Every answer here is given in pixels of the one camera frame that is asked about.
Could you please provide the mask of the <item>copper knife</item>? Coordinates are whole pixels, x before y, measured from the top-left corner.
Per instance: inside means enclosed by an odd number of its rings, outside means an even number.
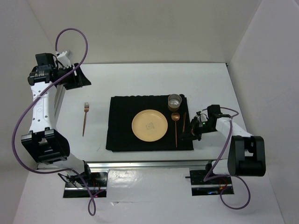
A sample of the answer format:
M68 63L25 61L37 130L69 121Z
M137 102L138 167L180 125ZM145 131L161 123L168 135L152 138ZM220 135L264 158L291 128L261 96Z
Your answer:
M186 114L187 114L187 112L185 112L185 113L183 114L183 127L182 127L182 132L185 131Z

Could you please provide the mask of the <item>copper spoon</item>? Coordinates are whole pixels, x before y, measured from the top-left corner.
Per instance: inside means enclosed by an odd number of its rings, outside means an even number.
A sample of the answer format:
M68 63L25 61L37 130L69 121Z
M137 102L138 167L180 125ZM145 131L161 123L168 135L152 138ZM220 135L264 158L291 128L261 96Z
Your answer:
M171 119L175 122L175 143L176 147L178 147L178 132L177 132L177 122L180 119L180 114L178 112L173 112L171 114Z

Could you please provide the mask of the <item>copper fork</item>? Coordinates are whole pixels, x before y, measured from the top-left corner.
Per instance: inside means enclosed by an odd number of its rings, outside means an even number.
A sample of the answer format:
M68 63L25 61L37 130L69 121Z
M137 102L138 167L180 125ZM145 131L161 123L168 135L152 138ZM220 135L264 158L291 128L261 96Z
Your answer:
M83 121L83 130L82 130L82 136L84 137L84 134L85 134L85 127L86 127L86 119L87 119L87 113L89 112L89 103L88 102L85 102L84 103L84 121Z

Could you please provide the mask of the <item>metal cup copper base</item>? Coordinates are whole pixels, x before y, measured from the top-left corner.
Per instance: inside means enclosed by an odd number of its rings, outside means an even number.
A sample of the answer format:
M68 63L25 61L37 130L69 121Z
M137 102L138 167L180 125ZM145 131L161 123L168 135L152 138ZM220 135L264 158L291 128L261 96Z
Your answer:
M179 109L181 102L182 102L182 98L180 95L178 95L178 94L169 95L168 96L169 110L172 112L176 112Z

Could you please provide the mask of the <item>yellow plate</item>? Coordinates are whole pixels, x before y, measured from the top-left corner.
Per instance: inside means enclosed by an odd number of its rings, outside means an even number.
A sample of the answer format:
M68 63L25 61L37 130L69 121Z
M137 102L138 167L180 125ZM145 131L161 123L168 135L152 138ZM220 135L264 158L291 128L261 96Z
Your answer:
M131 127L138 139L154 142L164 137L168 130L168 121L157 110L143 110L135 115Z

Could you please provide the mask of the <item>black cloth placemat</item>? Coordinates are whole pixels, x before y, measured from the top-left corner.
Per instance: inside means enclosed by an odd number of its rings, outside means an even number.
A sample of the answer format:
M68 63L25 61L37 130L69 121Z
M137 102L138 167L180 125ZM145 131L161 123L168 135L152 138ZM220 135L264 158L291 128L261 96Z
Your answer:
M143 110L161 112L167 119L168 130L154 142L138 139L132 131L135 115ZM110 100L106 149L112 152L192 151L192 140L178 139L175 143L175 123L168 109L167 95L115 96Z

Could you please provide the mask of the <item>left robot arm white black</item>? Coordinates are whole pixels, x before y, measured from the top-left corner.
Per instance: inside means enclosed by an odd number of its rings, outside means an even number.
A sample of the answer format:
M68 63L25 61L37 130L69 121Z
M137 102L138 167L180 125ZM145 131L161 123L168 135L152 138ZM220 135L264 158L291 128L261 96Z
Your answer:
M68 181L88 186L93 180L89 166L71 154L68 140L57 130L62 104L59 90L91 85L70 58L70 51L36 55L37 66L30 72L28 83L37 103L33 107L29 133L21 137L21 143L35 162L65 168Z

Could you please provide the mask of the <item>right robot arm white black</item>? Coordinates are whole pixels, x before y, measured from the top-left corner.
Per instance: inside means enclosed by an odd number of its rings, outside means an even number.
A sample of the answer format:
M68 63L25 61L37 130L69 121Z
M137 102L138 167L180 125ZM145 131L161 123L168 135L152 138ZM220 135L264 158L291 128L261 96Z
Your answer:
M226 137L225 144L216 161L204 171L204 180L209 183L216 182L223 176L264 176L266 173L266 159L264 139L261 136L254 136L233 121L239 112L236 110L210 105L205 121L201 119L202 111L196 113L183 133L179 136L181 140L200 141L203 134L219 132ZM228 171L220 174L216 168L226 149L228 151Z

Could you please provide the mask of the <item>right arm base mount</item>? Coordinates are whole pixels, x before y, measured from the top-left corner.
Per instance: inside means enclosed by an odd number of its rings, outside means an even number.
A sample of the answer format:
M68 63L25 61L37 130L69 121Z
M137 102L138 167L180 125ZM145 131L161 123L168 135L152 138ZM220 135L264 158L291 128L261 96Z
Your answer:
M192 196L224 195L234 194L232 180L230 177L218 177L207 182L204 181L206 172L204 170L190 170L185 179L191 183Z

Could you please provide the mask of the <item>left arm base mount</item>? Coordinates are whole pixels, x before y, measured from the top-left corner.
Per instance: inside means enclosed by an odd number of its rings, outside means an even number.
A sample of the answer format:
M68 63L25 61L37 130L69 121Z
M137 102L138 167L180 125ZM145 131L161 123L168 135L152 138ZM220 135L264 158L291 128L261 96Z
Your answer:
M58 176L65 182L63 198L89 198L86 186L78 176L68 176L58 173ZM95 197L107 196L108 172L92 172L86 177L85 182Z

